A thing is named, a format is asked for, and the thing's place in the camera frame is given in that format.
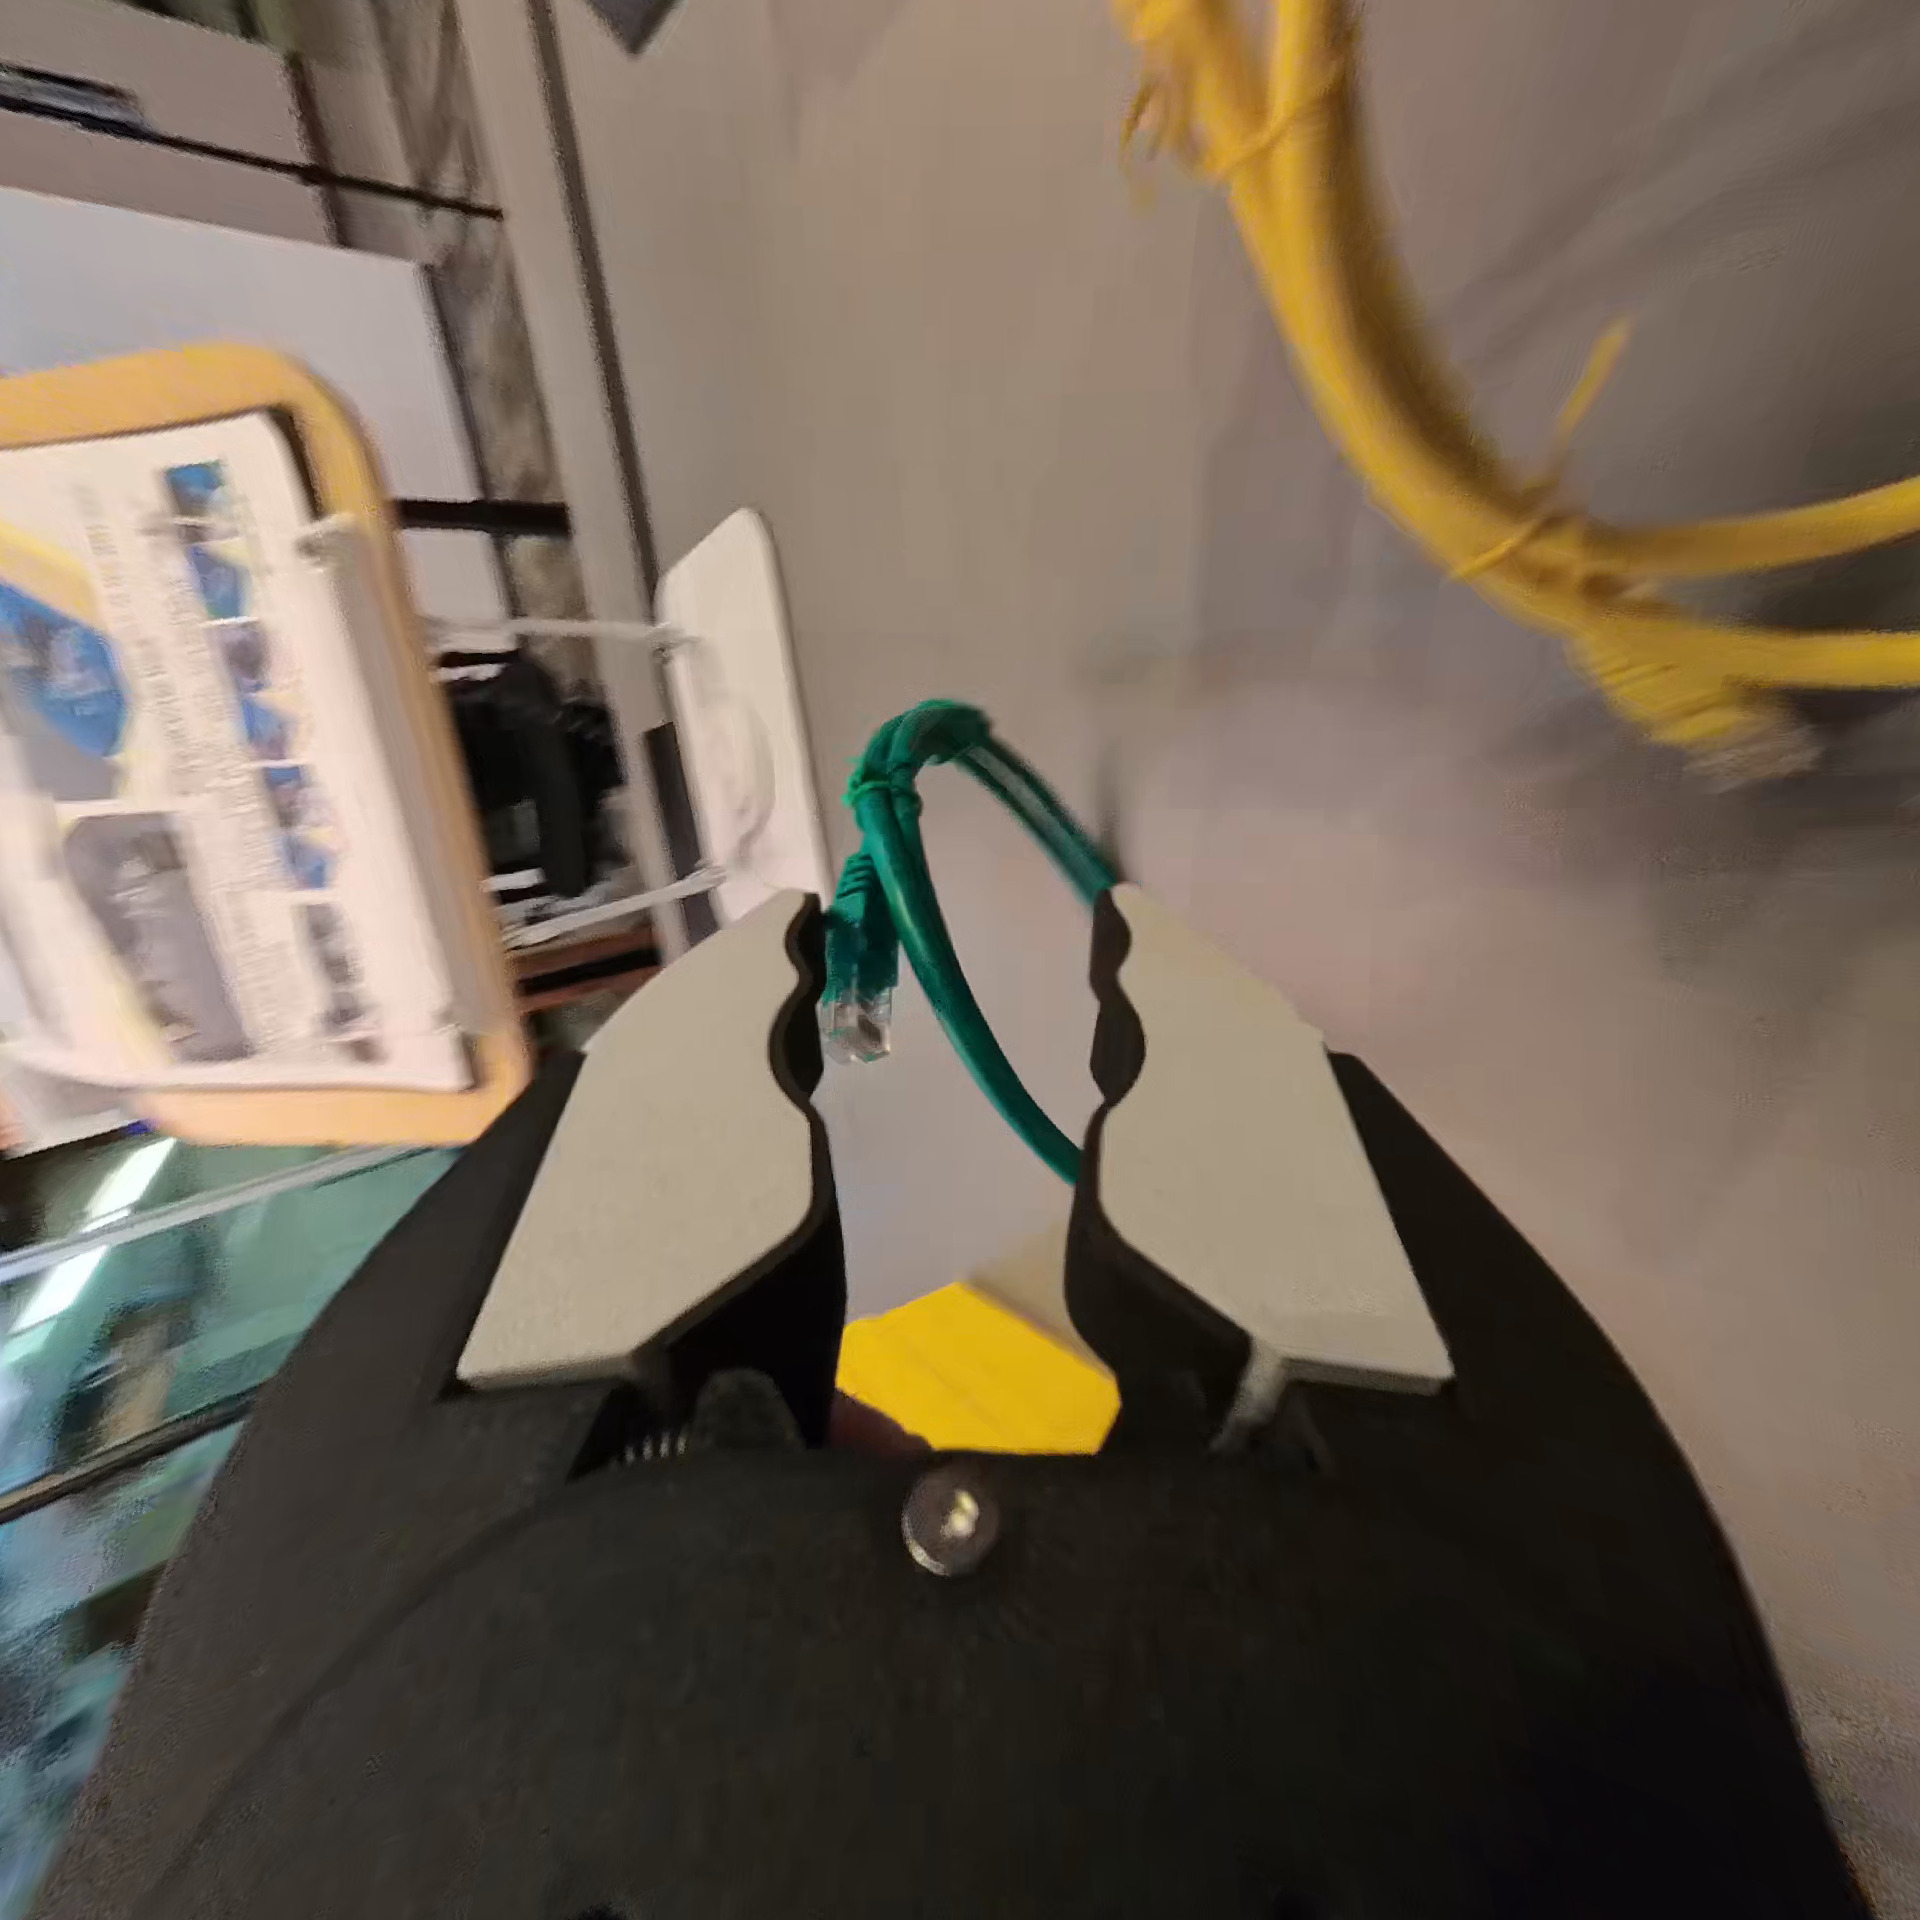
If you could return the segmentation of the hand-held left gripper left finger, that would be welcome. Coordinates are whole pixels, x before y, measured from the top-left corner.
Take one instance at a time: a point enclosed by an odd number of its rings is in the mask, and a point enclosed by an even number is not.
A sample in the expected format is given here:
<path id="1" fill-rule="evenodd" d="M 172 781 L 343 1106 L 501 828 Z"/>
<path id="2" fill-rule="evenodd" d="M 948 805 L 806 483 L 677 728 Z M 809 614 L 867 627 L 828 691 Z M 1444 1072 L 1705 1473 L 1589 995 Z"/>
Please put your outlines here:
<path id="1" fill-rule="evenodd" d="M 629 1384 L 691 1424 L 716 1377 L 832 1424 L 845 1250 L 825 1122 L 825 912 L 784 890 L 584 1045 L 457 1361 L 470 1390 Z"/>

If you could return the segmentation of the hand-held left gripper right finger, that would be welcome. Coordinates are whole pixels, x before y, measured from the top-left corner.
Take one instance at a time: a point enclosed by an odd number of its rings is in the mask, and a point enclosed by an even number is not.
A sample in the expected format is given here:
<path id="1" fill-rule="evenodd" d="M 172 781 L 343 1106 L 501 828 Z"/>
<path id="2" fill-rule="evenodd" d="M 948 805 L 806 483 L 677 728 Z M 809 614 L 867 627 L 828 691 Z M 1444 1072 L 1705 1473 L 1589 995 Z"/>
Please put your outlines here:
<path id="1" fill-rule="evenodd" d="M 1137 885 L 1094 906 L 1065 1304 L 1111 1449 L 1241 1449 L 1294 1386 L 1429 1397 L 1449 1345 L 1319 1028 Z"/>

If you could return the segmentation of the yellow plastic bin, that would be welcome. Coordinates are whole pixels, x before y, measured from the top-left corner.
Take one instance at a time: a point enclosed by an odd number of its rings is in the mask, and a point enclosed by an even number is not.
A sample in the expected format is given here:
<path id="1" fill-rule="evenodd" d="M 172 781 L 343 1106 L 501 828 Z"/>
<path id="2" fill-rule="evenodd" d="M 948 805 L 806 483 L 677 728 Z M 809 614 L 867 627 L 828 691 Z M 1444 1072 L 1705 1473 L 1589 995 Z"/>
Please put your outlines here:
<path id="1" fill-rule="evenodd" d="M 1091 1457 L 1120 1417 L 1099 1363 L 967 1282 L 847 1322 L 835 1386 L 936 1451 Z"/>

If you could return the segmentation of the black bag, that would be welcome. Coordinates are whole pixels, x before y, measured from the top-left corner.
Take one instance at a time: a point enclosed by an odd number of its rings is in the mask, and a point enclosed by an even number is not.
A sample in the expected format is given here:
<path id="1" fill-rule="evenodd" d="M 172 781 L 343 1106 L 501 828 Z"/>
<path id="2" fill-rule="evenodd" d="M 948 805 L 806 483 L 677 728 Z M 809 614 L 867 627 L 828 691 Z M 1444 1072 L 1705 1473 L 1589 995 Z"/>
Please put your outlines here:
<path id="1" fill-rule="evenodd" d="M 439 665 L 486 868 L 509 891 L 587 893 L 614 864 L 608 798 L 622 786 L 609 713 L 529 653 Z"/>

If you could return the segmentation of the white rounded board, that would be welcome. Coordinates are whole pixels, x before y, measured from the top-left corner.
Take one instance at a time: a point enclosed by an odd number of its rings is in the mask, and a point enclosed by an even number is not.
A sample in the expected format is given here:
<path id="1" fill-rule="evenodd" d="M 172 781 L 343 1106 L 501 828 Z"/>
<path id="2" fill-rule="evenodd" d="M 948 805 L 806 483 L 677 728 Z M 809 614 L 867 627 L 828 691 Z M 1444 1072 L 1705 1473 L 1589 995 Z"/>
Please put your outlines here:
<path id="1" fill-rule="evenodd" d="M 662 578 L 662 673 L 719 926 L 832 891 L 825 824 L 771 529 L 733 510 Z"/>

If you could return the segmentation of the wooden clipboard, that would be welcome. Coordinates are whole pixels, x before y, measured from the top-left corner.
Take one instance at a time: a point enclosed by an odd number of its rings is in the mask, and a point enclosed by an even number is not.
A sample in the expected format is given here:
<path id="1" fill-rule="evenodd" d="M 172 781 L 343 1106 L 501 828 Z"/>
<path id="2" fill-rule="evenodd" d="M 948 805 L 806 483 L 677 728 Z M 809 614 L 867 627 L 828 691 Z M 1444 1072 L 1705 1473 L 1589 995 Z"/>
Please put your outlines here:
<path id="1" fill-rule="evenodd" d="M 120 1093 L 59 1077 L 5 1043 L 5 1117 L 37 1124 L 29 1093 L 70 1093 L 85 1113 L 149 1120 L 213 1145 L 463 1145 L 486 1131 L 529 1078 L 489 867 L 463 758 L 416 611 L 393 501 L 361 424 L 296 362 L 246 345 L 135 353 L 76 369 L 5 378 L 6 449 L 141 435 L 246 411 L 276 411 L 317 497 L 312 545 L 348 621 L 373 634 L 367 688 L 400 786 L 406 841 L 439 926 L 472 1084 L 465 1093 L 348 1088 L 214 1088 Z"/>

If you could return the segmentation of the printed paper sheet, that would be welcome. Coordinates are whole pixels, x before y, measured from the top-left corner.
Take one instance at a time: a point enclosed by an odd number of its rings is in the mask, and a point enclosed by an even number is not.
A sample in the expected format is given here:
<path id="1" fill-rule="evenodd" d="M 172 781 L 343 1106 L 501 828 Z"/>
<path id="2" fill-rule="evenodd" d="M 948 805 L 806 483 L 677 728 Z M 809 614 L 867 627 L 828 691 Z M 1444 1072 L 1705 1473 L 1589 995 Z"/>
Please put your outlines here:
<path id="1" fill-rule="evenodd" d="M 287 417 L 6 449 L 5 1043 L 120 1093 L 465 1093 Z"/>

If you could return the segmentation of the grey metal post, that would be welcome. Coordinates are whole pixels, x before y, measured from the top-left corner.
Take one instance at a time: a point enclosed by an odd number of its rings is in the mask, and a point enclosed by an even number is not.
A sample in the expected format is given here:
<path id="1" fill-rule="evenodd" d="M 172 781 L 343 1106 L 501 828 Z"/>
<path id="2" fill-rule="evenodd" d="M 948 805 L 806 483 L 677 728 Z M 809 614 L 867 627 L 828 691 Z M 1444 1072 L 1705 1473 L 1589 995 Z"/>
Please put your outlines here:
<path id="1" fill-rule="evenodd" d="M 552 4 L 512 4 L 519 56 L 517 210 L 512 230 L 527 280 L 534 360 L 559 458 L 572 547 L 582 574 L 591 653 L 625 774 L 625 836 L 639 891 L 675 878 L 648 733 L 660 721 L 656 667 L 639 642 L 652 614 L 639 468 L 591 242 Z"/>

